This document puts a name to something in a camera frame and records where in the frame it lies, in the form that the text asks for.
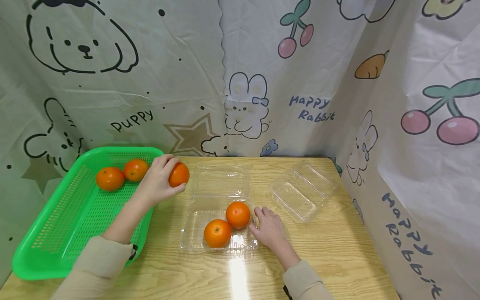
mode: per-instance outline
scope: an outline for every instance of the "sleeve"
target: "sleeve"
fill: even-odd
[[[114,285],[133,252],[132,244],[91,238],[51,300],[99,299]]]
[[[294,300],[333,300],[315,270],[306,261],[300,261],[283,274],[283,281]]]

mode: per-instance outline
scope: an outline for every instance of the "star illustration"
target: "star illustration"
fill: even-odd
[[[53,164],[49,164],[45,157],[40,157],[30,158],[30,166],[21,178],[35,180],[43,194],[50,180],[62,177]]]
[[[128,131],[118,132],[115,129],[107,129],[107,131],[113,136],[114,142],[131,143],[132,138],[137,136],[137,134]]]
[[[185,154],[191,152],[198,156],[204,156],[202,151],[202,142],[218,136],[212,130],[212,121],[210,114],[199,118],[192,125],[163,124],[166,129],[177,138],[170,153],[173,155]]]

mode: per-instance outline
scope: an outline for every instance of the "wooden table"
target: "wooden table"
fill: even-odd
[[[327,158],[183,157],[182,161],[191,170],[198,164],[248,166],[255,204],[269,206],[282,217],[293,247],[318,272],[336,300],[397,300],[343,184],[311,223],[297,223],[274,202],[270,183],[304,159],[338,177]],[[263,245],[244,257],[179,251],[191,190],[192,185],[155,208],[142,253],[121,273],[105,299],[287,300],[282,267]],[[0,300],[49,299],[60,283],[60,279],[22,281],[12,274],[0,290]]]

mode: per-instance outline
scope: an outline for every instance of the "child's hand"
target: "child's hand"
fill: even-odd
[[[159,202],[185,190],[186,183],[172,188],[168,178],[179,159],[171,154],[156,157],[145,174],[132,197],[132,200],[142,203],[148,209]]]
[[[267,207],[260,209],[258,206],[254,209],[255,215],[258,217],[259,227],[254,224],[249,225],[250,231],[263,245],[270,248],[273,252],[278,247],[285,244],[287,237],[283,230],[282,220],[278,215]]]

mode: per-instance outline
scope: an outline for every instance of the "green basket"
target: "green basket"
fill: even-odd
[[[24,280],[66,277],[88,240],[107,229],[138,186],[126,180],[114,192],[103,191],[95,182],[98,171],[123,169],[134,158],[150,165],[161,155],[162,151],[151,147],[101,147],[81,155],[18,246],[12,263],[15,275]],[[152,211],[133,233],[132,243],[138,246],[135,258],[145,244]]]

